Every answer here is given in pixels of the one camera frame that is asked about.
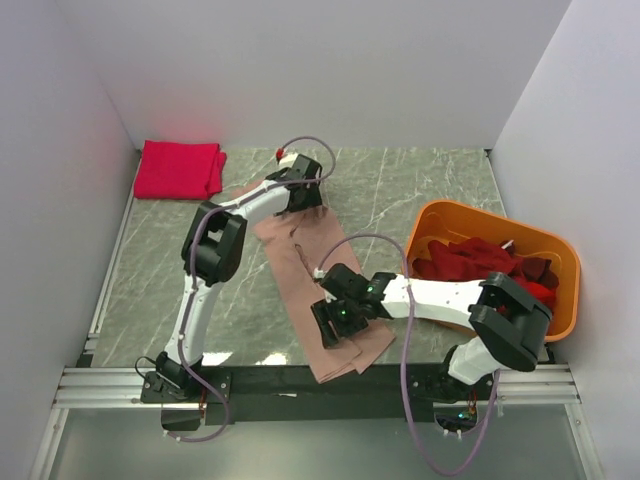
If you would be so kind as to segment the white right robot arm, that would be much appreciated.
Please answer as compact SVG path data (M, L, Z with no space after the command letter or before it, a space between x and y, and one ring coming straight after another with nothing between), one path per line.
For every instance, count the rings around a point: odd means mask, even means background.
M534 371L552 319L548 307L499 272L465 282L407 279L388 272L367 279L338 263L314 271L313 279L325 292L311 311L326 349L378 319L427 319L473 331L474 337L452 347L426 379L412 382L424 387L428 399L441 403L465 399L498 369Z

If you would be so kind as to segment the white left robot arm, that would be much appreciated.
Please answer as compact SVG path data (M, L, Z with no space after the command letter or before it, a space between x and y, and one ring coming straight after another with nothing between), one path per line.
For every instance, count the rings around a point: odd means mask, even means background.
M237 272L247 230L284 213L322 204L319 162L299 153L284 155L280 169L237 198L203 202L184 241L184 294L171 337L146 376L143 401L165 396L170 403L200 395L204 339L222 287Z

